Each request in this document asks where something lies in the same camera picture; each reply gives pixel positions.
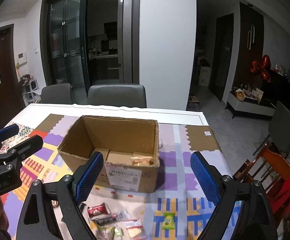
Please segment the white shoe rack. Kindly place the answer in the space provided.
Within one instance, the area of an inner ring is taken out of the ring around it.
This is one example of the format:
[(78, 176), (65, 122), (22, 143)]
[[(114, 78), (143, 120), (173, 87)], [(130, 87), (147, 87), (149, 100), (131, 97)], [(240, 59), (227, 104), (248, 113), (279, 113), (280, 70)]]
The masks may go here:
[(37, 80), (33, 76), (29, 74), (22, 75), (18, 84), (21, 87), (22, 97), (26, 106), (40, 102), (41, 90), (38, 88)]

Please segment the brown cardboard box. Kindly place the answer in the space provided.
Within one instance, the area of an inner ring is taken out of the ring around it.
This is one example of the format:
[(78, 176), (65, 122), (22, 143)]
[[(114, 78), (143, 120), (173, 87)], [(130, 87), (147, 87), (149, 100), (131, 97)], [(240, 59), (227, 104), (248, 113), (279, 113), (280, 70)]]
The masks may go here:
[[(75, 172), (93, 152), (104, 158), (95, 184), (112, 189), (153, 193), (159, 160), (159, 126), (155, 120), (81, 116), (58, 146), (66, 165)], [(133, 166), (131, 157), (150, 156), (150, 166)]]

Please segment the white Denmas cheese ball bag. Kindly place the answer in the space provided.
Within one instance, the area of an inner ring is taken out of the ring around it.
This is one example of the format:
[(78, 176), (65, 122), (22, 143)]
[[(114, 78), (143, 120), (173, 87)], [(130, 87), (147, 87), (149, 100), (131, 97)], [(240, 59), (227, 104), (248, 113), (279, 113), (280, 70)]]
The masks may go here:
[(114, 227), (103, 227), (99, 226), (98, 224), (94, 223), (93, 221), (89, 222), (90, 228), (94, 233), (97, 239), (106, 239), (106, 240), (113, 240), (114, 239)]

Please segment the black glass sliding door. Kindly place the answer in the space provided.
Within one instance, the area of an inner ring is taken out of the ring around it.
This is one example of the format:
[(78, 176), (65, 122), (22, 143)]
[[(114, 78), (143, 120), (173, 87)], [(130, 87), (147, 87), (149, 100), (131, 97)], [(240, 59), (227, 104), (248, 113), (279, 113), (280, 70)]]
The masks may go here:
[(69, 83), (77, 94), (90, 85), (86, 53), (87, 0), (43, 0), (40, 49), (46, 84)]

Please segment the brown entrance door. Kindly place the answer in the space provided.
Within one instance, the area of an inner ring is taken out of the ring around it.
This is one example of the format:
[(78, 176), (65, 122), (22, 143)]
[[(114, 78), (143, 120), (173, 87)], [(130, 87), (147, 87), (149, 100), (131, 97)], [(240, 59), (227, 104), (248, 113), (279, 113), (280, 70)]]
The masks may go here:
[(12, 24), (0, 27), (0, 128), (25, 108), (14, 59)]

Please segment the dark striped snack packet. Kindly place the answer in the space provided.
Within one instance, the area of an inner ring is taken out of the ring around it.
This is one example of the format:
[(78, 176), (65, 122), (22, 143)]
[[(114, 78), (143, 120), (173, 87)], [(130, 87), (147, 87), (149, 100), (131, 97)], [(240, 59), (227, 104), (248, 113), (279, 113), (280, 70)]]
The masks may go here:
[(118, 213), (112, 213), (112, 214), (105, 215), (103, 217), (93, 218), (92, 221), (99, 226), (105, 226), (108, 224), (121, 222), (121, 221), (129, 220), (129, 219), (131, 219), (131, 216), (129, 215), (127, 210), (122, 210)]

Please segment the silver refrigerator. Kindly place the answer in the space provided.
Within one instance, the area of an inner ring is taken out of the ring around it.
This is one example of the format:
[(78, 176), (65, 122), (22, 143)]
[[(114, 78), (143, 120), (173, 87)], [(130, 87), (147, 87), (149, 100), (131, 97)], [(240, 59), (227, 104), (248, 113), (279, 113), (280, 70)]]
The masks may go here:
[(117, 45), (120, 83), (133, 83), (132, 0), (118, 0)]

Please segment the dark tall cabinet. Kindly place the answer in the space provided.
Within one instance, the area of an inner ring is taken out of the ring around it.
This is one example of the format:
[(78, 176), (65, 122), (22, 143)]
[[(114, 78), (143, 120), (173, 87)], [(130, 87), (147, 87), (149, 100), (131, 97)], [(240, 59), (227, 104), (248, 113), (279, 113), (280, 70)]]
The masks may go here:
[(263, 55), (264, 18), (256, 10), (240, 3), (240, 43), (233, 86), (248, 84), (252, 76), (252, 62)]

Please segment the grey chair left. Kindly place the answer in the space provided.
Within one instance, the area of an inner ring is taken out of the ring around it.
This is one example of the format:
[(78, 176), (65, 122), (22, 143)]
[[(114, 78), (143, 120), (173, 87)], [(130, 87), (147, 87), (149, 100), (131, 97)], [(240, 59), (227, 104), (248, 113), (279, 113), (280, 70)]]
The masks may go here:
[(41, 103), (74, 104), (72, 87), (69, 83), (46, 86), (41, 91)]

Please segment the white wall intercom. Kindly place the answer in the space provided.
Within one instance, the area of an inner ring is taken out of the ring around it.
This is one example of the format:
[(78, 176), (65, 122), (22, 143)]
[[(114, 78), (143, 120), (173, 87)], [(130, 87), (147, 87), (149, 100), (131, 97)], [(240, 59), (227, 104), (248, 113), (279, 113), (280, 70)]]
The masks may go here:
[(26, 53), (19, 53), (18, 54), (18, 64), (21, 66), (27, 63), (27, 55)]

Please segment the pale green wrapped snack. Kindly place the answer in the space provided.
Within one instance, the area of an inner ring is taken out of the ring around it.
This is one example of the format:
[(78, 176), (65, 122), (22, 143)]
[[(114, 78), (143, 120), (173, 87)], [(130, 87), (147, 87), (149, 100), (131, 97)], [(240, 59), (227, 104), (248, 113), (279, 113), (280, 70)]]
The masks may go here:
[(123, 239), (123, 230), (120, 227), (115, 226), (113, 240), (122, 240), (122, 239)]

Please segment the dark grey chair right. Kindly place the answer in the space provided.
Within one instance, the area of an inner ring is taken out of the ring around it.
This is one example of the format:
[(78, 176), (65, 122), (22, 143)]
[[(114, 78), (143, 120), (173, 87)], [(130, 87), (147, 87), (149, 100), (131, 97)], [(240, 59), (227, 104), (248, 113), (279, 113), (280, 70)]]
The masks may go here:
[(268, 126), (268, 135), (253, 153), (256, 155), (262, 146), (271, 138), (280, 152), (288, 149), (290, 143), (290, 110), (280, 101), (276, 104), (274, 115)]

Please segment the red snack packet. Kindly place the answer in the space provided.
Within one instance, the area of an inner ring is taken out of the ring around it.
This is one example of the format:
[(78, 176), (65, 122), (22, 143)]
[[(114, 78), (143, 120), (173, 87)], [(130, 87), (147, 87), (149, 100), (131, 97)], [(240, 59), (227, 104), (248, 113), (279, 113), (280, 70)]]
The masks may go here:
[(103, 202), (100, 205), (96, 205), (96, 206), (89, 206), (88, 209), (88, 215), (90, 218), (99, 216), (99, 215), (110, 215), (110, 209), (108, 207), (108, 205)]

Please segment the clear yellow cracker packet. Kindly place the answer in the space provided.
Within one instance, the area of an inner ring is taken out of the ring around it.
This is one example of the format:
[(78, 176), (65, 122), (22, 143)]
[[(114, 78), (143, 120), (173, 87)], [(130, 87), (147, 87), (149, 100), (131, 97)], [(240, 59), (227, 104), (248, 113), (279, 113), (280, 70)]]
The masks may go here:
[(140, 219), (131, 219), (124, 221), (124, 226), (127, 230), (129, 239), (145, 240), (147, 239), (142, 221)]

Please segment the white box in hallway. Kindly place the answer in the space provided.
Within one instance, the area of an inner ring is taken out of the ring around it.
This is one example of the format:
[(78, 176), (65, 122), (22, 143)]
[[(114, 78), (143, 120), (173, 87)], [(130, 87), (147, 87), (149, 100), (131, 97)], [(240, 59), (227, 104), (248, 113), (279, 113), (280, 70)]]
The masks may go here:
[(210, 81), (210, 72), (211, 72), (210, 67), (201, 66), (200, 74), (199, 74), (199, 81), (198, 81), (199, 86), (204, 86), (204, 87), (208, 86), (209, 81)]

